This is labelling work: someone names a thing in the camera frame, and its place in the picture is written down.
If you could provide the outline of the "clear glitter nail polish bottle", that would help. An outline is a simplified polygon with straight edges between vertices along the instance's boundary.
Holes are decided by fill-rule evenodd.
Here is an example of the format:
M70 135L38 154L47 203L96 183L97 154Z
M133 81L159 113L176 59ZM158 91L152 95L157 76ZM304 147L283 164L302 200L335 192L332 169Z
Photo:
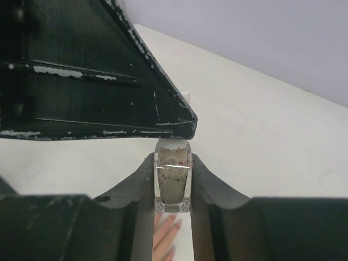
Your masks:
M153 159L154 205L159 213L188 213L192 151L187 140L159 139Z

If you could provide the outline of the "mannequin hand with long nails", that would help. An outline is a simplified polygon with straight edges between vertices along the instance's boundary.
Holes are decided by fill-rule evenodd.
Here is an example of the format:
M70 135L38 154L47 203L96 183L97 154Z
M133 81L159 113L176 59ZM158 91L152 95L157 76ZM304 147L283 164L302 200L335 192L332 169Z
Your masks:
M166 218L162 213L155 213L152 247L152 261L172 261L175 255L173 244L182 226L182 219L177 214L169 214Z

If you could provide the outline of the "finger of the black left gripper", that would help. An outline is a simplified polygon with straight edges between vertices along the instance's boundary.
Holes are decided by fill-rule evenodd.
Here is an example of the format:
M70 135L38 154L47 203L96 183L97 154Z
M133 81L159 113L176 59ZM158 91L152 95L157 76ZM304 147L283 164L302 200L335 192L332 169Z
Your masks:
M190 140L198 118L118 1L1 1L1 137Z

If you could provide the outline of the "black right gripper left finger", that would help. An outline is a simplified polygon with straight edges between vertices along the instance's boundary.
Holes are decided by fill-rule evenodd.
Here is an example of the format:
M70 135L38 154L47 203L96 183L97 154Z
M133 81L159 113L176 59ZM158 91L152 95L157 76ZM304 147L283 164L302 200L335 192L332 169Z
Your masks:
M152 154L95 198L24 196L1 182L1 260L151 260L153 227Z

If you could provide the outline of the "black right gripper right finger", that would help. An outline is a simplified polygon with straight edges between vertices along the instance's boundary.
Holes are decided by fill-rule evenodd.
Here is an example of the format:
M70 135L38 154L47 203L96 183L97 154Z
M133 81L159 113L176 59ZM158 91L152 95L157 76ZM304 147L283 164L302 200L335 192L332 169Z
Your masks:
M196 260L347 260L347 199L254 197L192 157Z

